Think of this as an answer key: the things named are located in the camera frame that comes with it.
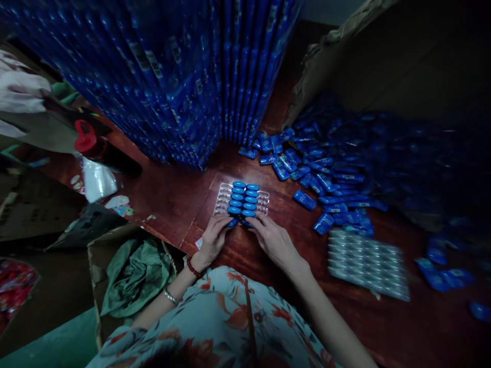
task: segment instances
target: silver bracelet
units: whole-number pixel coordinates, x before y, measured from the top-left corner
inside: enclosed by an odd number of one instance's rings
[[[171,294],[169,294],[169,292],[167,291],[167,288],[164,288],[164,295],[166,297],[168,297],[171,302],[173,302],[175,305],[177,305],[177,300],[174,299],[174,297]]]

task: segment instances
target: clear plastic tray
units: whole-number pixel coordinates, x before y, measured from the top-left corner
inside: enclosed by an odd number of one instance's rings
[[[217,213],[227,213],[227,208],[229,207],[229,200],[232,194],[232,188],[234,186],[228,183],[221,183],[220,190],[216,196],[215,210],[213,214]],[[259,196],[257,197],[257,209],[256,212],[261,212],[267,216],[267,207],[270,203],[270,194],[264,191],[257,191]]]
[[[402,251],[341,229],[329,233],[329,273],[370,290],[409,301]]]

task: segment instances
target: white plastic bag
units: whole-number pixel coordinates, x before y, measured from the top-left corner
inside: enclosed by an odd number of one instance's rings
[[[118,182],[110,169],[85,157],[82,160],[85,197],[89,203],[100,201],[118,191]]]

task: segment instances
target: wooden table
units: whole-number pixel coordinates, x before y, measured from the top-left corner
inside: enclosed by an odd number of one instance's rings
[[[318,34],[313,35],[312,29],[318,30]],[[318,35],[325,31],[315,24],[298,28],[263,121],[262,128],[268,133],[278,132],[285,120],[305,44],[317,41]],[[304,47],[296,50],[302,42]],[[107,119],[101,120],[113,127]],[[257,160],[240,156],[237,146],[222,143],[210,159],[207,171],[201,174],[151,162],[117,129],[108,139],[143,167],[142,175],[124,179],[124,188],[117,193],[128,196],[133,208],[133,215],[126,218],[188,254],[197,251],[194,243],[212,215],[220,183],[242,180],[256,183],[269,192],[268,215],[288,230],[327,296],[380,365],[388,368],[477,366],[488,356],[486,343],[490,328],[475,320],[466,306],[468,300],[491,303],[489,296],[483,295],[483,285],[476,283],[448,293],[432,290],[413,262],[424,256],[427,234],[399,213],[369,211],[375,225],[374,238],[404,251],[411,293],[409,303],[386,296],[378,301],[369,290],[331,277],[327,271],[328,236],[319,237],[311,229],[321,210],[316,208],[311,213],[295,203],[292,195],[300,188],[296,182],[291,179],[280,182],[271,166],[261,167]],[[49,155],[51,163],[39,170],[71,187],[72,177],[80,174],[75,159],[70,155]],[[449,259],[452,267],[475,269],[473,261],[462,254],[449,251]],[[243,227],[235,227],[227,236],[226,246],[213,266],[219,265],[231,266],[273,286],[302,310],[292,285],[263,254],[255,236]]]

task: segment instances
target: floral dress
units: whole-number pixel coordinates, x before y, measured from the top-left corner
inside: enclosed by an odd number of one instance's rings
[[[172,357],[185,363],[171,364]],[[148,331],[119,327],[88,367],[145,365],[335,367],[303,318],[273,288],[224,266],[189,287]]]

